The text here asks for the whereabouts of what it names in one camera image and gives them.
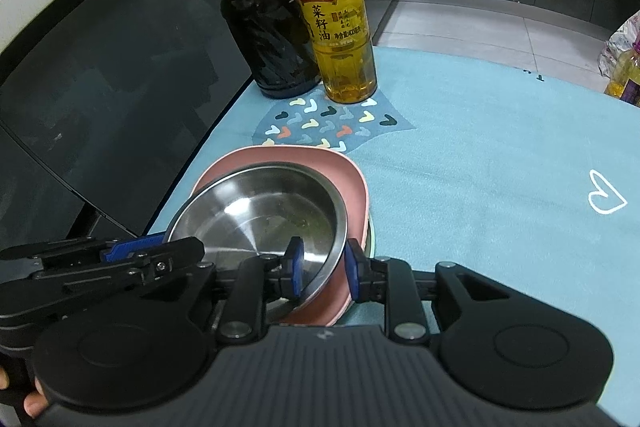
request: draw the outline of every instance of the table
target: table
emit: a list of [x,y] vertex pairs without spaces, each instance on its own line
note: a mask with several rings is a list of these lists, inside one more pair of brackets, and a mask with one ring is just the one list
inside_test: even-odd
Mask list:
[[[455,261],[592,322],[615,354],[600,404],[636,425],[640,110],[482,60],[393,48],[376,48],[375,57],[376,105],[350,105],[353,118],[341,120],[352,130],[372,129],[371,137],[353,132],[339,139],[340,127],[315,134],[327,126],[318,115],[329,105],[338,117],[346,114],[319,90],[273,101],[251,85],[213,130],[151,232],[165,229],[199,175],[223,154],[304,135],[320,144],[320,136],[331,135],[331,145],[344,146],[367,179],[376,255],[422,270]],[[373,120],[363,122],[367,114]],[[389,117],[398,124],[385,126]],[[298,130],[312,118],[318,127],[305,131],[315,133]],[[290,136],[284,121],[291,121]],[[354,306],[344,320],[382,324],[382,308]]]

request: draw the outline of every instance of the pink plate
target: pink plate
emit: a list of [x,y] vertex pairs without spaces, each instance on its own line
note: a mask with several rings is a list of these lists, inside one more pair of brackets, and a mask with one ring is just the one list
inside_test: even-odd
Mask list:
[[[344,154],[306,145],[255,145],[222,156],[200,177],[191,194],[228,172],[248,165],[267,162],[290,162],[315,169],[331,181],[347,207],[347,236],[359,240],[364,248],[369,222],[369,189],[358,166]],[[344,260],[335,267],[321,292],[303,308],[293,310],[283,322],[313,326],[330,326],[351,304]]]

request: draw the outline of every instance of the yellow label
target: yellow label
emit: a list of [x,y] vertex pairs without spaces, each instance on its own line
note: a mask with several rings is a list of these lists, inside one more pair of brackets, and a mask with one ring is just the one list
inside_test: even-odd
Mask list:
[[364,0],[300,0],[314,44],[337,48],[369,38]]

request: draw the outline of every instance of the floor tile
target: floor tile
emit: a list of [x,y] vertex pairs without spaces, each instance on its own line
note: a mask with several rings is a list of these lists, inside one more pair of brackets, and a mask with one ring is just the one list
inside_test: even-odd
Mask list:
[[598,72],[598,55],[604,42],[543,22],[525,20],[533,54],[553,58],[583,70]]
[[532,52],[523,18],[476,8],[399,2],[385,32],[446,37]]
[[542,75],[548,74],[560,80],[565,80],[572,84],[578,84],[579,86],[599,92],[603,92],[609,82],[609,79],[600,73],[583,70],[582,68],[577,68],[576,66],[560,62],[559,60],[553,60],[552,58],[536,56],[536,64],[538,65],[538,73]]
[[480,58],[489,62],[497,62],[523,70],[536,70],[536,63],[531,53],[518,50],[510,50],[490,44],[479,42],[461,41],[444,37],[425,35],[407,35],[400,33],[382,33],[379,46],[388,48],[407,48],[425,52],[457,55],[460,57]]

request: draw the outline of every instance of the metal bowl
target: metal bowl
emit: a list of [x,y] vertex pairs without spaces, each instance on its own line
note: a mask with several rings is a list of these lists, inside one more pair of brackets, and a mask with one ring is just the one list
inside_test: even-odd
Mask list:
[[[340,261],[347,210],[340,192],[322,174],[274,162],[232,172],[203,187],[175,215],[164,240],[197,237],[206,261],[234,269],[254,255],[284,254],[294,235],[305,243],[303,307]],[[293,307],[285,299],[269,303],[268,319],[278,320]]]

